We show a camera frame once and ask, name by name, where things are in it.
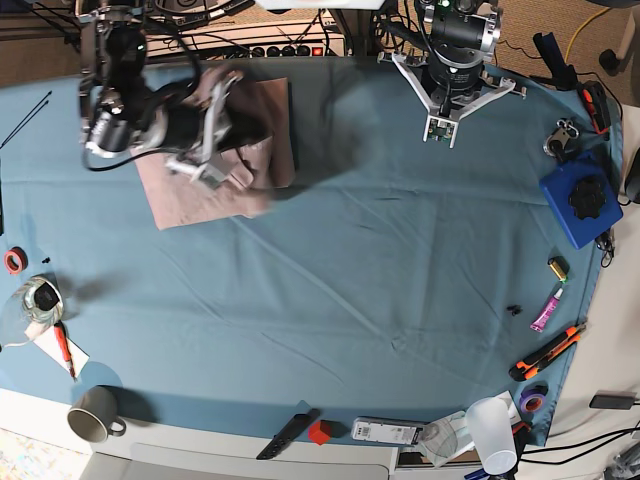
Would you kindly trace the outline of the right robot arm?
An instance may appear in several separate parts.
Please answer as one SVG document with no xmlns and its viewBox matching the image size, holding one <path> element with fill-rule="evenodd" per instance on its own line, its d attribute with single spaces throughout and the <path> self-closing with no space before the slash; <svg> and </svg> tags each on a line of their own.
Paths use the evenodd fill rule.
<svg viewBox="0 0 640 480">
<path fill-rule="evenodd" d="M 246 84 L 243 72 L 205 77 L 179 31 L 148 17 L 143 2 L 78 1 L 75 15 L 83 25 L 78 95 L 87 170 L 96 169 L 91 155 L 107 159 L 107 170 L 160 155 L 169 173 L 216 188 L 235 166 L 247 166 L 245 150 L 270 138 L 263 121 L 231 102 Z M 166 34 L 179 45 L 190 76 L 156 90 L 148 87 L 150 34 Z"/>
</svg>

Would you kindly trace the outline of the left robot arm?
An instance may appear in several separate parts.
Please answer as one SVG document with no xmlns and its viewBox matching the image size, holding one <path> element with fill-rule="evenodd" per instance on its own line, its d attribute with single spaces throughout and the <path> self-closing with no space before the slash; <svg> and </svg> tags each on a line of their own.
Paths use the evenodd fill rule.
<svg viewBox="0 0 640 480">
<path fill-rule="evenodd" d="M 423 140 L 455 145 L 460 122 L 508 94 L 525 98 L 514 78 L 491 75 L 501 35 L 502 9 L 496 1 L 417 1 L 415 31 L 390 20 L 383 29 L 423 51 L 378 54 L 393 64 L 426 110 Z"/>
</svg>

